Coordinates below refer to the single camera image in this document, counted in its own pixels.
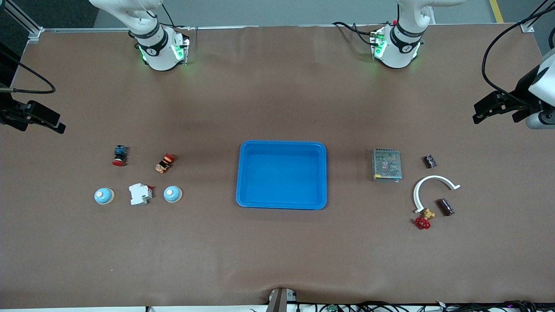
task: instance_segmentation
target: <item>yellow floor line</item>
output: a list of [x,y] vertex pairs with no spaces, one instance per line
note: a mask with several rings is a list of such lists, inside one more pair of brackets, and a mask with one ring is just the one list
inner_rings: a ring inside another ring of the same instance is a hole
[[497,0],[490,0],[491,10],[493,10],[493,16],[495,16],[495,21],[497,23],[504,23],[503,17],[501,16],[501,11],[499,10],[499,5]]

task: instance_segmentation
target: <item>red valve handle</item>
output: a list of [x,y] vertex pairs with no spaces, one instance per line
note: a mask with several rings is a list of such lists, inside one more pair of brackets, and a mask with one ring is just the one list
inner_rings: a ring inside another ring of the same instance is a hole
[[421,230],[427,230],[432,226],[430,224],[430,221],[428,221],[426,218],[423,218],[423,217],[416,218],[415,224]]

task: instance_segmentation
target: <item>green led light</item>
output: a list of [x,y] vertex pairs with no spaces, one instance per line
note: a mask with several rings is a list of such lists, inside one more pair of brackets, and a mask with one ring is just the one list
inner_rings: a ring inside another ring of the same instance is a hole
[[374,55],[377,58],[381,58],[384,55],[385,48],[387,47],[387,41],[383,40],[377,47]]
[[173,52],[174,52],[174,54],[175,54],[175,57],[176,57],[178,60],[183,59],[183,49],[180,48],[179,46],[174,46],[173,44],[171,45],[171,47],[173,48],[172,50],[173,50]]

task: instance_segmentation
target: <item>blue dome button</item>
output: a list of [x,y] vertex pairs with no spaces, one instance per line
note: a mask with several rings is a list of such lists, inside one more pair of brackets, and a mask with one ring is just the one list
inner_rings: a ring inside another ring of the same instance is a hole
[[114,191],[109,188],[100,188],[94,193],[94,200],[100,205],[106,205],[114,200]]
[[164,191],[164,199],[168,203],[178,202],[181,199],[181,196],[183,196],[181,189],[173,185],[171,187],[167,187]]

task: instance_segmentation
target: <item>small electronic component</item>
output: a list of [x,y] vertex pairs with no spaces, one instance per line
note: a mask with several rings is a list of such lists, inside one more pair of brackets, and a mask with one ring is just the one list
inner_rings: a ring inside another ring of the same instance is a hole
[[119,166],[119,167],[123,167],[125,166],[125,159],[127,157],[127,147],[125,147],[124,145],[118,145],[115,147],[114,149],[114,161],[112,162],[112,165],[114,166]]
[[434,160],[434,158],[432,157],[432,155],[428,155],[428,156],[424,157],[423,159],[424,159],[424,162],[426,163],[426,167],[428,167],[428,169],[434,168],[435,166],[437,166],[437,163]]
[[164,159],[162,159],[162,161],[156,165],[156,171],[158,171],[159,173],[166,172],[166,170],[171,167],[171,164],[174,160],[175,158],[173,157],[173,155],[166,153]]
[[447,202],[447,199],[445,198],[438,199],[437,205],[440,207],[441,212],[446,217],[449,217],[450,215],[453,215],[453,213],[455,213],[453,211],[453,208],[451,207],[451,205],[449,205],[449,203]]
[[372,151],[372,170],[374,181],[399,182],[401,172],[401,153],[394,149],[374,149]]
[[131,192],[131,206],[143,206],[148,204],[152,198],[153,187],[141,183],[133,184],[129,187]]

